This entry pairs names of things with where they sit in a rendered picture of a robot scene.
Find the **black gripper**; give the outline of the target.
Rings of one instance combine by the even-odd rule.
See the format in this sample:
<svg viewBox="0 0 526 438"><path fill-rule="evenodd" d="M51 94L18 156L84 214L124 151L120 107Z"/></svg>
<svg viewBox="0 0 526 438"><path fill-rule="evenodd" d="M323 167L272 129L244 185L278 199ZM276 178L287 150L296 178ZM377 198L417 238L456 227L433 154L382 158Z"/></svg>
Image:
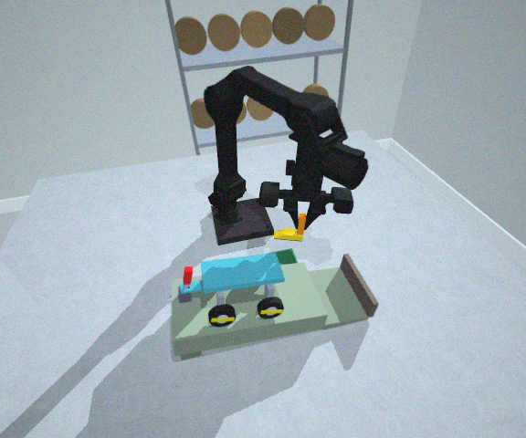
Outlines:
<svg viewBox="0 0 526 438"><path fill-rule="evenodd" d="M298 202L310 203L304 230L321 214L326 214L327 203L333 203L337 214L350 214L353 209L352 191L348 188L332 187L331 193L321 191L323 175L305 173L296 166L292 190L279 189L279 182L263 182L260 186L258 205L274 208L283 199L283 211L288 212L295 228L299 226Z"/></svg>

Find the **blue wheeled trolley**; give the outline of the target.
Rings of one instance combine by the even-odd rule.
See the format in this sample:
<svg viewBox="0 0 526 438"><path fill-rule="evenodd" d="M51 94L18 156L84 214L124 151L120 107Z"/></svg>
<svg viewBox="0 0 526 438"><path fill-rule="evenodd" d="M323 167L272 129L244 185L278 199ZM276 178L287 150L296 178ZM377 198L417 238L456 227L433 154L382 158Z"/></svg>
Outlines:
<svg viewBox="0 0 526 438"><path fill-rule="evenodd" d="M231 324L236 319L233 306L225 304L224 290L265 285L264 299L258 303L262 318L274 318L284 307L279 297L274 297L273 284L285 281L276 253L257 254L201 262L202 280L191 281L190 288L181 294L205 291L216 292L217 306L208 312L209 322L216 327Z"/></svg>

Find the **green tray floor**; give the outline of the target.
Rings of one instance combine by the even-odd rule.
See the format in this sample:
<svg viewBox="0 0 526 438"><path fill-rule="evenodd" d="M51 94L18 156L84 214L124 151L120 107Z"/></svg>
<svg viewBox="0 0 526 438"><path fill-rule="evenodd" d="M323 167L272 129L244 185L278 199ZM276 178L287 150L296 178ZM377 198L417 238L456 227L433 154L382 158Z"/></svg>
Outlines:
<svg viewBox="0 0 526 438"><path fill-rule="evenodd" d="M295 264L292 255L277 256L280 265Z"/></svg>

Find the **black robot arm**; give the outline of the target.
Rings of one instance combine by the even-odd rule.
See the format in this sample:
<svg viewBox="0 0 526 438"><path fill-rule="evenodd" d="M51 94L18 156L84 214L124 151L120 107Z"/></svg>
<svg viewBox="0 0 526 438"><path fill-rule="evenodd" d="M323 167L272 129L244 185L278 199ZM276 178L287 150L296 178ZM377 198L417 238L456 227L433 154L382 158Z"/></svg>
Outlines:
<svg viewBox="0 0 526 438"><path fill-rule="evenodd" d="M214 192L208 200L218 209L221 225L242 220L237 199L247 189L237 171L237 120L245 95L278 113L294 131L289 139L298 143L296 162L286 162L291 186L295 166L301 172L321 173L350 190L360 185L368 170L365 152L342 144L348 136L332 98L291 89L251 66L234 69L204 92L206 111L215 122L218 160ZM319 136L327 130L332 134Z"/></svg>

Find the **green tray rim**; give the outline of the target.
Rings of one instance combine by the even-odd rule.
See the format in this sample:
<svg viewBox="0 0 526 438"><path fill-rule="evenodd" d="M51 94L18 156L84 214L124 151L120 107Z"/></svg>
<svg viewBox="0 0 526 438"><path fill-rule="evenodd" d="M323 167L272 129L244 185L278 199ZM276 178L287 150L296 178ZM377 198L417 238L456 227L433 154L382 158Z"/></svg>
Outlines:
<svg viewBox="0 0 526 438"><path fill-rule="evenodd" d="M284 255L289 255L291 254L292 255L292 258L294 260L294 263L298 263L297 261L297 258L292 250L292 248L290 249L285 249L285 250L280 250L280 251L276 251L276 252L271 252L271 253L276 253L277 256L284 256Z"/></svg>

